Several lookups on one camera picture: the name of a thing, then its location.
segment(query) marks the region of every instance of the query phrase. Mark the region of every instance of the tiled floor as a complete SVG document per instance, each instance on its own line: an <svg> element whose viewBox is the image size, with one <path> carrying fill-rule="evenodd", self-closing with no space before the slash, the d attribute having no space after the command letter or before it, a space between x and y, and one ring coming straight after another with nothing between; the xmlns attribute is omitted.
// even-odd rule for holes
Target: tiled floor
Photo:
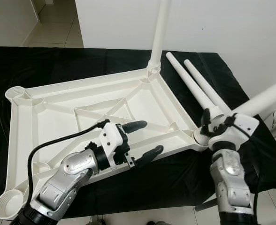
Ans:
<svg viewBox="0 0 276 225"><path fill-rule="evenodd" d="M41 26L25 47L83 48L74 0L57 0L39 13Z"/></svg>
<svg viewBox="0 0 276 225"><path fill-rule="evenodd" d="M107 225L145 225L148 221L164 220L172 225L219 225L217 206L200 212L193 207L176 207L156 210L124 212L103 216ZM63 219L58 225L85 225L90 217ZM261 225L276 225L276 189L259 194L258 222ZM0 225L8 225L8 221L1 221Z"/></svg>

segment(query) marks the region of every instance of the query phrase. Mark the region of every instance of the black tablecloth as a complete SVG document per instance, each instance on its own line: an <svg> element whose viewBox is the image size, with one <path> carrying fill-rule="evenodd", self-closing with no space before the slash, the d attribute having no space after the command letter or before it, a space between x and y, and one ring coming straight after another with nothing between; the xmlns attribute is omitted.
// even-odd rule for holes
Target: black tablecloth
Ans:
<svg viewBox="0 0 276 225"><path fill-rule="evenodd" d="M173 54L181 63L190 59L230 108L248 99L218 54ZM29 88L145 68L149 57L149 50L0 47L0 194L5 188L8 157L10 103L4 98L8 88ZM165 52L161 62L162 77L199 125L202 108L165 58ZM257 175L253 164L261 160L260 190L276 188L276 143L262 121L254 139L259 149L247 142L239 151L246 182L254 192ZM209 150L186 150L83 187L65 217L200 204L214 192L209 173L211 155Z"/></svg>

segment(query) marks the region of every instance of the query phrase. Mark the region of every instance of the black cable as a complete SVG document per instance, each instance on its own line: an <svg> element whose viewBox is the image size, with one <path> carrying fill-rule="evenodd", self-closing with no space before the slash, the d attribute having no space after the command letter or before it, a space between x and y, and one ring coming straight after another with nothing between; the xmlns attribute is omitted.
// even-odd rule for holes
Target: black cable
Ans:
<svg viewBox="0 0 276 225"><path fill-rule="evenodd" d="M238 127L235 124L232 124L233 127L235 127L237 130L239 130L241 133L243 133L245 136L247 136L249 138L249 140L251 141L251 143L254 145L254 147L256 149L259 149L257 143L252 140L251 136L245 132L243 129L241 129L240 127ZM258 174L258 182L257 182L257 187L256 187L256 192L255 192L255 197L254 197L254 202L253 202L253 211L254 211L254 219L255 219L255 224L258 224L258 219L257 219L257 202L258 202L258 195L259 195L259 185L260 185L260 180L261 180L261 172L259 169L259 174Z"/></svg>
<svg viewBox="0 0 276 225"><path fill-rule="evenodd" d="M56 144L58 142L62 142L62 141L65 141L67 139L70 139L70 138L74 138L74 137L78 137L80 135L83 135L83 134L86 134L92 130L94 130L95 128L103 128L104 125L107 123L107 122L110 122L109 120L104 120L102 122L99 122L95 125L93 125L92 127L86 129L86 130L83 130L83 131L80 131L78 133L75 133L75 134L72 134L72 135L68 135L68 136L65 136L65 137L60 137L58 139L55 139L55 140L52 140L52 141L49 141L49 142L46 142L46 143L43 143L41 145L38 145L36 148L34 148L31 153L29 154L29 157L28 157L28 161L27 161L27 173L28 173L28 179L29 179L29 196L27 198L27 201L25 203L25 206L29 206L30 202L31 202L31 198L32 198L32 195L33 195L33 177L32 177L32 171L31 171L31 163L32 163L32 159L33 159L33 156L34 154L40 150L41 148L43 147L46 147L48 145L51 145L51 144Z"/></svg>

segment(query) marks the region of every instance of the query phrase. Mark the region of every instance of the white wall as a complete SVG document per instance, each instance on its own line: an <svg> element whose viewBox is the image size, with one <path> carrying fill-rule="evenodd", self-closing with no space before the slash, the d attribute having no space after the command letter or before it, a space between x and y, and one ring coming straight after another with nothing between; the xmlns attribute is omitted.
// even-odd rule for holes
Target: white wall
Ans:
<svg viewBox="0 0 276 225"><path fill-rule="evenodd" d="M21 46L37 22L30 0L0 0L0 46Z"/></svg>
<svg viewBox="0 0 276 225"><path fill-rule="evenodd" d="M152 48L158 0L76 4L84 47ZM252 97L276 82L276 0L173 0L164 49L219 53Z"/></svg>

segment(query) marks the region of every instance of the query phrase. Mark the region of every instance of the white pipe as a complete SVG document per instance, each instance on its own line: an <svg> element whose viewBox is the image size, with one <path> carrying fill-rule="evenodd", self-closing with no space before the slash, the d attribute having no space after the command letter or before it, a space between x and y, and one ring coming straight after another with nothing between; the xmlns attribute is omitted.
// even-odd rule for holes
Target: white pipe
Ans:
<svg viewBox="0 0 276 225"><path fill-rule="evenodd" d="M229 114L231 109L222 100L222 98L216 93L216 91L211 87L211 85L205 80L205 78L200 74L200 72L195 68L195 66L189 61L184 61L185 66L189 70L190 74L194 77L199 86L211 99L211 101L218 106L224 114Z"/></svg>
<svg viewBox="0 0 276 225"><path fill-rule="evenodd" d="M276 102L276 84L256 95L241 106L233 110L234 113L243 113L255 116Z"/></svg>
<svg viewBox="0 0 276 225"><path fill-rule="evenodd" d="M176 60L176 58L170 52L166 53L167 59L170 61L171 65L178 72L184 83L187 85L189 90L192 92L194 97L199 102L203 109L215 107L213 102L208 98L208 96L203 92L203 90L198 86L198 84L190 77L187 71L182 67L182 65Z"/></svg>
<svg viewBox="0 0 276 225"><path fill-rule="evenodd" d="M155 36L153 38L152 54L147 65L148 71L152 73L158 73L161 68L162 47L163 47L163 41L166 33L170 4L171 4L171 0L160 1L156 31L155 31Z"/></svg>

